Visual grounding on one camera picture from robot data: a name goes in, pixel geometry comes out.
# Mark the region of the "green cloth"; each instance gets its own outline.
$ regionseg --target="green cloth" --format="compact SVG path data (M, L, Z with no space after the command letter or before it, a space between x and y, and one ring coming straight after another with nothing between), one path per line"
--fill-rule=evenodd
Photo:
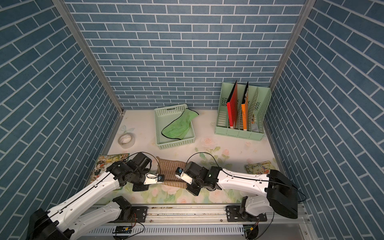
M197 112L186 108L180 117L171 122L161 131L161 134L164 137L171 139L183 139L190 129L191 120L198 115Z

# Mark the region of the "brick wall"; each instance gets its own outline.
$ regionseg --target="brick wall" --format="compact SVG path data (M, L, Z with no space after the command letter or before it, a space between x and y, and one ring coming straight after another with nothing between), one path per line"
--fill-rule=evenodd
M267 124L319 239L384 239L384 2L317 0Z
M66 3L125 109L216 109L223 81L269 85L304 1Z
M117 111L50 0L0 6L0 239L25 239L85 186Z

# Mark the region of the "black cable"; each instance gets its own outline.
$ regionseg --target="black cable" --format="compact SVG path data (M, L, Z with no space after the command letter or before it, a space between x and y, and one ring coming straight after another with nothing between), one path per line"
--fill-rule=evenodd
M136 152L136 153L134 153L134 154L130 154L127 158L125 158L124 160L129 160L129 158L131 157L131 156L133 156L133 155L135 155L135 154L138 154L138 153L146 153L146 154L149 154L149 155L151 155L155 160L156 160L156 162L157 162L157 165L159 166L159 175L161 174L161 167L160 167L160 163L159 163L159 161L157 160L157 158L155 158L155 156L153 156L152 154L150 154L150 153L147 153L147 152Z
M109 172L107 174L107 176L105 176L103 179L101 179L98 183L96 183L96 186L94 187L91 187L90 189L88 189L87 191L85 191L83 194L81 194L79 197L77 197L75 200L73 200L72 202L68 203L65 207L63 207L62 209L58 210L57 212L55 212L52 216L48 217L47 219L45 219L42 223L40 223L37 227L35 227L32 232L27 236L26 239L29 239L29 237L31 236L31 234L34 233L34 231L40 227L43 223L45 223L46 221L48 221L49 219L51 219L53 216L55 216L56 214L58 214L59 212L61 212L63 209L65 209L66 207L68 207L69 205L71 205L74 201L78 200L80 197L84 196L87 192L89 192L90 190L92 190L93 188L97 187L97 185L102 182L106 177L108 177L108 175L111 174L111 172Z
M220 167L220 166L217 164L216 159L212 156L212 154L210 154L210 153L208 153L208 152L197 152L197 153L192 154L192 155L188 158L187 162L185 163L185 166L187 166L187 163L188 163L188 161L191 159L191 157L192 157L193 155L198 154L198 153L205 153L205 154L209 154L209 155L211 155L211 157L215 160L216 165L217 165L218 167Z
M275 212L273 212L273 217L272 217L271 222L269 223L268 227L266 227L266 229L263 231L263 233L262 233L260 236L258 236L257 238L255 238L255 239L253 239L253 240L259 239L261 236L263 236L263 234L267 231L267 229L269 228L269 226L272 224L272 222L273 222L273 218L274 218L274 217L275 217Z
M297 188L294 188L294 187L292 187L292 186L288 186L288 185L286 185L286 184L283 184L283 183L280 183L280 182L274 182L274 181L270 181L270 180L257 180L257 179L250 179L250 178L245 178L245 177L238 177L238 176L235 176L235 175L233 175L233 174L229 174L229 173L225 172L224 170L222 170L222 171L223 171L226 175L229 175L229 176L232 176L232 177L237 177L237 178L241 178L241 179L245 179L245 180L252 180L252 181L257 181L257 182L272 182L272 183L275 183L275 184L280 184L280 185L289 187L289 188L291 188L291 189L297 191L298 193L301 193L301 194L304 196L304 199L298 201L298 203L307 200L307 196L306 196L303 192L301 192L300 190L298 190Z
M138 224L142 225L144 228L143 228L143 230L141 230L141 231L140 231L140 232L138 232L138 233L135 233L134 235L137 235L137 234L139 234L139 233L142 233L142 232L144 232L144 230L145 230L145 226L144 226L142 223L140 223L140 222L136 222L136 223L138 223Z

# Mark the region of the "tape roll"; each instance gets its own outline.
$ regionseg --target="tape roll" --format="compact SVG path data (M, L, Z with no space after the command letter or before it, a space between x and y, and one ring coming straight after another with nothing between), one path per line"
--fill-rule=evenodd
M135 144L135 138L133 134L125 133L119 137L118 142L122 148L127 149Z

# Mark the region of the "mesh pattern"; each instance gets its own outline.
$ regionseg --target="mesh pattern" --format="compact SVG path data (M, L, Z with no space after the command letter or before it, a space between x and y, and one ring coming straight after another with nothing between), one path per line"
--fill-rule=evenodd
M253 97L253 99L252 99L251 106L253 106L254 104L257 105L257 103L255 103L255 102L257 101L257 97L258 97L258 95L259 95L259 89L256 88L256 92L255 92L255 95L254 95L254 97ZM248 110L248 119L251 119L251 118L252 118L253 111ZM248 129L251 129L251 123L250 123L250 121L248 122Z
M221 98L221 106L227 106L228 98Z
M171 114L175 114L175 113L182 113L186 108L187 108L186 104L180 104L180 105L155 109L156 144L160 149L177 147L177 146L181 146L181 145L195 142L195 132L193 130L192 123L190 123L190 127L191 127L192 132L193 132L193 137L187 138L187 139L182 139L182 140L175 140L175 141L167 142L167 143L160 143L160 134L161 134L162 129L159 129L158 118L164 117L167 115L171 115Z
M261 106L260 111L257 114L257 125L259 127L260 132L264 132L263 119L264 119L266 110L268 108L270 99L271 99L271 91L268 91L268 93L265 96L265 101L263 102L263 105Z

